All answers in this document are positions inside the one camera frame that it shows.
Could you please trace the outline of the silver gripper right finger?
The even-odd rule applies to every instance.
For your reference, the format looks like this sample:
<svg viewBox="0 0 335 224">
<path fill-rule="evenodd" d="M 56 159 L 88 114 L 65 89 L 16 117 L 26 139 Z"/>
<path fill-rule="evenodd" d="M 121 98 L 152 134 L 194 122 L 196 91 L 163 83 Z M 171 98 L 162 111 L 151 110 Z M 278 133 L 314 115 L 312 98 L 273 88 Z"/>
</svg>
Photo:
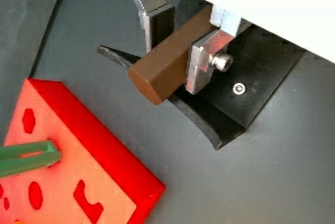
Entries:
<svg viewBox="0 0 335 224">
<path fill-rule="evenodd" d="M 184 86 L 192 95 L 208 83 L 212 70 L 223 71 L 231 63 L 227 55 L 217 57 L 215 54 L 237 36 L 241 18 L 214 5 L 208 23 L 214 28 L 192 43 L 190 50 Z"/>
</svg>

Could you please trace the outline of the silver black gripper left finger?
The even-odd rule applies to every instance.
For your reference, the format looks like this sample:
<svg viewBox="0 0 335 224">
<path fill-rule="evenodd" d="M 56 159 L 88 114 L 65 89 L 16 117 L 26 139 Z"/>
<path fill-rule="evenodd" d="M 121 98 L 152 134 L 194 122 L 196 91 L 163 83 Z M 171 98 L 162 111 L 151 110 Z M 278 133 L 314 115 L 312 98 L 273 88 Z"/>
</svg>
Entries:
<svg viewBox="0 0 335 224">
<path fill-rule="evenodd" d="M 144 49 L 150 51 L 174 31 L 175 7 L 166 0 L 133 0 L 144 33 Z"/>
</svg>

